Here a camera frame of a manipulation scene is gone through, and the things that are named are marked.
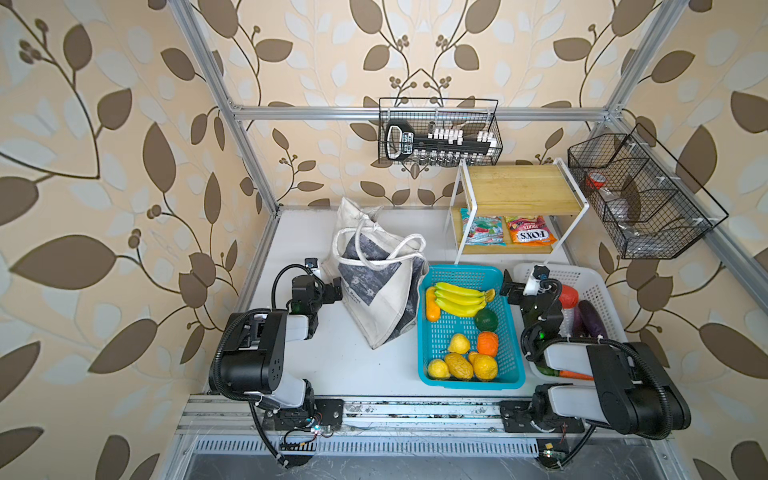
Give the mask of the white canvas grocery bag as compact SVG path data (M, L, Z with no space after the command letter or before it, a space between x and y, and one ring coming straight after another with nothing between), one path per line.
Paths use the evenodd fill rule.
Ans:
M377 207L344 197L321 263L325 277L340 280L342 303L373 350L415 326L419 288L429 272L426 239L387 231L378 214Z

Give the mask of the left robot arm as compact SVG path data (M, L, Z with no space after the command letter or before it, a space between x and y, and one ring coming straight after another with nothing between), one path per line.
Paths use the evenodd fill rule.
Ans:
M343 421L342 399L320 399L307 379L286 370L286 345L314 337L322 306L342 300L341 280L319 276L316 258L289 264L275 277L269 308L230 315L209 371L213 393L245 403L277 463L305 464L319 438Z

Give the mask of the orange Fox's candy bag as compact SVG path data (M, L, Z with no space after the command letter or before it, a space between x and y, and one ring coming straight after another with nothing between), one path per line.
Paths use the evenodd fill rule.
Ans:
M510 239L518 246L551 246L557 242L543 216L505 218Z

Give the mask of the red green candy bag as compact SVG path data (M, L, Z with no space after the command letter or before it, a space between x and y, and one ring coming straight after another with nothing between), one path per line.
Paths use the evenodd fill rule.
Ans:
M475 215L467 234L467 245L504 245L504 223L497 216Z

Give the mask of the white plastic basket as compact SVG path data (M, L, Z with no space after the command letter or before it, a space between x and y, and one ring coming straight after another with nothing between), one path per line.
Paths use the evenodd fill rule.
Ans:
M526 281L534 265L535 262L518 263L512 269L512 279L516 282ZM579 293L581 300L588 300L592 303L606 328L608 338L620 342L628 341L618 312L610 298L604 280L598 272L590 268L568 264L550 263L547 267L550 270L551 278L559 280L563 285L574 288ZM513 305L511 310L515 326L519 331L522 331L523 323L520 323L522 322L520 308ZM528 366L530 367L530 373L537 377L537 381L540 383L552 383L556 380L574 380L576 385L585 385L587 383L583 380L561 379L556 376L545 375L531 362L528 362Z

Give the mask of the green avocado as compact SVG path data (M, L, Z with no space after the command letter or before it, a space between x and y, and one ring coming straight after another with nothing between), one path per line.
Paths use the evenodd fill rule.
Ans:
M481 332L496 332L499 320L495 312L489 308L483 308L474 315L476 328Z

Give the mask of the green pepper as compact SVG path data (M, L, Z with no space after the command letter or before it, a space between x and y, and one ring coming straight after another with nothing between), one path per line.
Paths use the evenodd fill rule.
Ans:
M553 369L551 369L549 367L546 367L546 366L536 365L535 368L536 368L536 370L539 373L541 373L542 375L545 375L545 376L551 376L551 377L559 377L560 376L560 372L558 370L553 370Z

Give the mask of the orange tangerine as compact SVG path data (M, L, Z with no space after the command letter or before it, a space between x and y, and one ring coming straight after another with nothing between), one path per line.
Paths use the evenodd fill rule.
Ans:
M499 351L499 338L495 332L483 331L477 337L476 347L479 354L496 357Z

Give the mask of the green banana bunch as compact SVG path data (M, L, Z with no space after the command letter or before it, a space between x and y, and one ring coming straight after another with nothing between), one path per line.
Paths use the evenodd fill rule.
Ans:
M434 286L435 303L444 312L462 318L475 316L496 297L496 290L474 290L446 282Z

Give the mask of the yellow round lemon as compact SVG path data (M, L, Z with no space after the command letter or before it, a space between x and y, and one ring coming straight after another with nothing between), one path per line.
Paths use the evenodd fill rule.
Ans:
M492 356L476 354L471 358L470 363L475 377L480 381L492 381L498 375L498 364Z

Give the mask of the teal plastic basket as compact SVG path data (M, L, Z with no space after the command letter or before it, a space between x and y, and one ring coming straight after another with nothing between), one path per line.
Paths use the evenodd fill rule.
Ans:
M419 288L418 307L418 359L419 376L423 383L434 387L468 390L515 390L525 382L523 359L515 330L514 319L507 298L500 295L503 273L497 268L481 265L433 264ZM495 312L499 320L496 334L499 351L494 357L498 364L498 375L492 381L480 381L475 375L472 380L462 381L451 376L448 380L433 380L427 375L427 366L434 359L449 354L447 347L454 334L464 334L471 342L471 350L464 356L469 362L479 354L476 341L481 333L474 323L474 316L456 317L441 310L438 322L429 322L425 315L425 293L438 282L446 282L474 290L496 290L495 299L485 308Z

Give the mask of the white wooden shelf rack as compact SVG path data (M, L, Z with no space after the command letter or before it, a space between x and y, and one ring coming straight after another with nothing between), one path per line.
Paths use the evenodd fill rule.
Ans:
M552 246L522 247L480 246L466 244L469 228L461 221L460 207L456 205L459 193L465 198L469 210L468 221L480 216L543 216L556 218L570 216L572 222L557 235ZM560 158L552 164L469 166L459 164L449 202L447 228L455 233L457 253L453 262L458 264L465 255L544 255L550 262L565 247L565 242L586 215L590 203L578 182Z

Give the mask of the plastic bottle red cap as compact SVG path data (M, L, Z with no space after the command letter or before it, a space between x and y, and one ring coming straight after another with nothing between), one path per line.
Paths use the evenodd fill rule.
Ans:
M587 176L587 185L597 193L597 211L606 221L627 221L629 219L629 203L619 193L608 188L608 179L599 172L591 172Z

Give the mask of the small yellow lemon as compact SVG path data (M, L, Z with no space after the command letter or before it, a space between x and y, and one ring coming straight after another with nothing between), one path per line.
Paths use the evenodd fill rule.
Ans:
M451 378L449 367L442 359L434 359L429 362L427 375L433 380L448 380Z

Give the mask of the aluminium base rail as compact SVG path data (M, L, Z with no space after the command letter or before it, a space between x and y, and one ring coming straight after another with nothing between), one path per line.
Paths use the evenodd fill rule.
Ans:
M194 395L176 433L195 452L285 456L536 458L567 453L588 423L535 427L523 398L321 396L296 427L284 412L255 423L248 405Z

